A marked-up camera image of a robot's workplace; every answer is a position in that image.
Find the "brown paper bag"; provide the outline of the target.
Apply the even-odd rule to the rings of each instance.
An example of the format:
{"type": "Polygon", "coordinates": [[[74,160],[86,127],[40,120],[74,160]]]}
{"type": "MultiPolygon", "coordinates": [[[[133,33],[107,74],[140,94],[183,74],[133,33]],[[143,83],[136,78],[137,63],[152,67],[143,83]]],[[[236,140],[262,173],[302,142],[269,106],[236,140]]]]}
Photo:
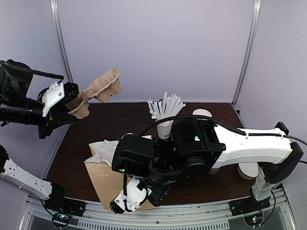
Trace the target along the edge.
{"type": "MultiPolygon", "coordinates": [[[[84,161],[95,192],[104,209],[108,212],[112,212],[110,202],[123,190],[124,174],[112,170],[112,160],[118,143],[118,140],[110,141],[106,139],[90,143],[89,148],[92,157],[84,161]]],[[[127,183],[133,177],[128,176],[127,183]]],[[[155,209],[155,207],[146,200],[139,209],[150,210],[155,209]]]]}

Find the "cardboard cup carrier tray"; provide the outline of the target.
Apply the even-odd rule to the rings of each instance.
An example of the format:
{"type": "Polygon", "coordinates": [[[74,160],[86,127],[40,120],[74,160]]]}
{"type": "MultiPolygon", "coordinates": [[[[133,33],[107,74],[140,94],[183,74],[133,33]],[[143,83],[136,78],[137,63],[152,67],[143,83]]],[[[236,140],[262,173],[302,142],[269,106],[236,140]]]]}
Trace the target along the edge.
{"type": "Polygon", "coordinates": [[[94,98],[105,104],[111,96],[120,94],[122,92],[120,76],[120,68],[116,67],[98,77],[87,89],[80,91],[76,99],[66,104],[69,114],[77,119],[83,119],[90,113],[88,107],[91,99],[94,98]]]}

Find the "white paper coffee cup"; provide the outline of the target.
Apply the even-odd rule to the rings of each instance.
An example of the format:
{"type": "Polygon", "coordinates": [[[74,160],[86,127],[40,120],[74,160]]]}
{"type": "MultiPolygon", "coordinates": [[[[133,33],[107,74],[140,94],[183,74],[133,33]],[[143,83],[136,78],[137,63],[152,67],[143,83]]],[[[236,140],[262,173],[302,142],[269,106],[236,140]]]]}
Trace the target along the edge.
{"type": "Polygon", "coordinates": [[[210,169],[209,171],[208,171],[208,174],[216,174],[217,173],[217,169],[210,169]]]}

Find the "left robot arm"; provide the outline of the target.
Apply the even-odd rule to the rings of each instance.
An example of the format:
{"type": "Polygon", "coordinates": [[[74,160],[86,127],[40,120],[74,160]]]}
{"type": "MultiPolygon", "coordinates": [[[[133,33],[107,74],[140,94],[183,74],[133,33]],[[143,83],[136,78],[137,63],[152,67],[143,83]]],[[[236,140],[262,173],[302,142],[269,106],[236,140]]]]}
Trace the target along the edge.
{"type": "MultiPolygon", "coordinates": [[[[62,75],[34,70],[12,59],[2,60],[0,62],[1,127],[9,123],[37,126],[38,137],[45,139],[53,130],[74,123],[76,117],[69,113],[66,105],[77,98],[79,87],[76,83],[64,83],[63,79],[62,75]],[[26,96],[34,75],[55,80],[44,88],[35,100],[26,96]]],[[[4,147],[0,148],[0,176],[41,200],[49,202],[59,213],[69,209],[69,202],[64,198],[64,189],[61,185],[40,180],[20,168],[9,157],[4,147]]]]}

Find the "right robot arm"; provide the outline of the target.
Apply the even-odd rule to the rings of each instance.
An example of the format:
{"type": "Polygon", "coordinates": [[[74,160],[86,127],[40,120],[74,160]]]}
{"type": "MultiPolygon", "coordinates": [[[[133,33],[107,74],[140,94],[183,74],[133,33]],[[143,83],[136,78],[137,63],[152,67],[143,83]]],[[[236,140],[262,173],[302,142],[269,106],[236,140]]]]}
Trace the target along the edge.
{"type": "Polygon", "coordinates": [[[126,134],[117,144],[112,170],[123,175],[122,191],[110,202],[114,213],[133,212],[148,201],[161,205],[170,185],[221,167],[256,163],[259,172],[246,200],[249,211],[265,207],[272,188],[303,156],[302,140],[284,123],[273,129],[242,129],[204,115],[173,116],[170,140],[126,134]]]}

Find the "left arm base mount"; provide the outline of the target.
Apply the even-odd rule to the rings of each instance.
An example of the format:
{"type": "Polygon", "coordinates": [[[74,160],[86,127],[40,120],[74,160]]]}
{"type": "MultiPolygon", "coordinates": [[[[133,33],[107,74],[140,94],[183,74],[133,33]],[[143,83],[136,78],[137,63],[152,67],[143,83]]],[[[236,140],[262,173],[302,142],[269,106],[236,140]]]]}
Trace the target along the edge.
{"type": "Polygon", "coordinates": [[[79,200],[64,198],[62,201],[40,200],[45,211],[51,216],[52,224],[64,228],[70,224],[73,216],[82,217],[86,203],[79,200]]]}

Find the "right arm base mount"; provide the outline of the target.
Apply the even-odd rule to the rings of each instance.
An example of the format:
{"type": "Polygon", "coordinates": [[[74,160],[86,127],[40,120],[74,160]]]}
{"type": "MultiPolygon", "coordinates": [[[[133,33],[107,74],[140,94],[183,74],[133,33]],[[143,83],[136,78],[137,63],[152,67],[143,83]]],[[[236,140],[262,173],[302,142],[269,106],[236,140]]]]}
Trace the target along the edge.
{"type": "Polygon", "coordinates": [[[260,227],[268,218],[265,219],[263,210],[271,206],[269,199],[256,202],[253,198],[247,197],[229,202],[232,216],[242,215],[245,223],[250,227],[260,227]]]}

